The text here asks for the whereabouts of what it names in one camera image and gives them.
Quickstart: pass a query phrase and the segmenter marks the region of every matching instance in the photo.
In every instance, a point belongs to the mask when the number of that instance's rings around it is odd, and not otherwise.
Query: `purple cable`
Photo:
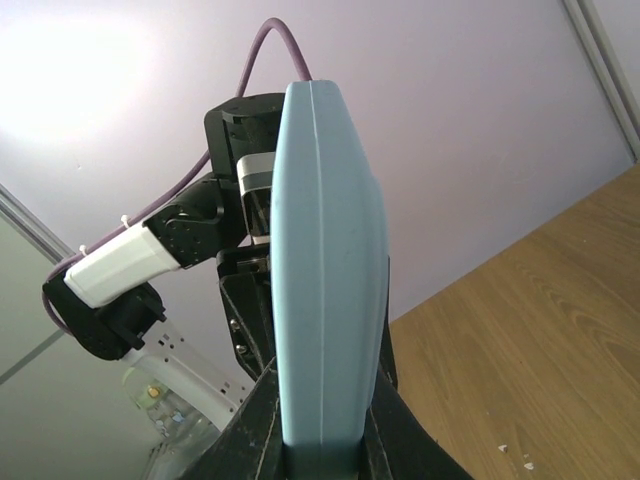
[[[266,38],[267,34],[272,29],[277,30],[278,33],[280,33],[280,35],[282,36],[282,39],[284,40],[284,43],[286,44],[287,49],[289,50],[289,54],[291,55],[291,58],[296,67],[296,70],[298,71],[300,80],[311,81],[311,73],[309,73],[309,68],[307,67],[307,63],[305,62],[304,57],[302,56],[300,47],[298,47],[298,44],[296,43],[296,40],[293,37],[293,34],[291,33],[291,30],[289,30],[289,27],[287,27],[284,24],[284,22],[279,18],[270,18],[262,24],[262,26],[260,27],[260,30],[258,30],[258,34],[256,35],[256,38],[253,41],[253,44],[251,45],[251,50],[249,51],[249,56],[247,57],[247,61],[244,65],[244,70],[242,72],[242,77],[240,79],[240,84],[238,85],[238,90],[236,91],[236,97],[244,96],[244,92],[247,89],[247,84],[249,83],[249,77],[251,76],[253,65],[256,63],[256,58],[258,57],[258,52],[260,51],[262,42],[264,42],[264,39]],[[184,187],[186,187],[189,184],[189,182],[191,182],[191,180],[195,178],[195,176],[200,172],[200,170],[204,168],[204,166],[207,164],[210,158],[211,157],[209,155],[209,152],[205,152],[200,158],[200,160],[198,160],[198,162],[193,166],[193,168],[189,170],[189,172],[187,172],[187,174],[178,183],[176,183],[170,190],[168,190],[166,193],[158,197],[154,202],[152,202],[150,205],[148,205],[143,210],[138,212],[133,218],[131,218],[129,220],[129,225],[135,225],[141,220],[144,220],[149,214],[153,213],[156,209],[158,209],[159,207],[167,203],[169,200],[171,200],[173,197],[175,197]],[[113,240],[115,237],[120,235],[125,230],[126,230],[126,227],[124,225],[120,225],[114,231],[112,231],[102,239],[98,240],[98,242],[96,242],[94,245],[91,245],[90,247],[88,247],[85,253],[89,254],[97,250],[98,248],[103,246],[105,243]],[[69,268],[71,265],[75,264],[82,258],[83,258],[82,253],[76,253],[75,255],[69,258],[65,258],[53,268],[51,273],[47,276],[47,281],[51,280],[58,273]],[[65,333],[68,333],[69,335],[71,335],[71,332],[69,331],[65,323],[58,317],[58,315],[54,311],[53,306],[51,305],[51,302],[49,301],[47,296],[44,294],[44,292],[42,293],[42,304],[44,306],[45,311],[47,312],[49,317],[51,317],[51,320],[53,320],[53,322],[58,326],[58,328],[60,328]]]
[[[236,90],[236,97],[244,96],[244,92],[247,89],[249,77],[251,76],[253,65],[256,63],[256,58],[258,58],[258,52],[260,51],[262,42],[264,42],[264,39],[271,30],[277,30],[282,37],[282,40],[284,40],[287,50],[289,50],[289,55],[291,55],[291,59],[293,60],[293,64],[298,71],[300,80],[303,82],[310,82],[312,80],[309,67],[307,67],[307,62],[304,60],[300,47],[298,46],[293,33],[289,30],[289,27],[287,27],[279,18],[270,18],[262,24],[260,30],[258,30],[256,38],[253,40],[253,45],[251,45],[251,50],[249,50],[249,56],[244,64],[242,77],[240,77],[238,90]]]

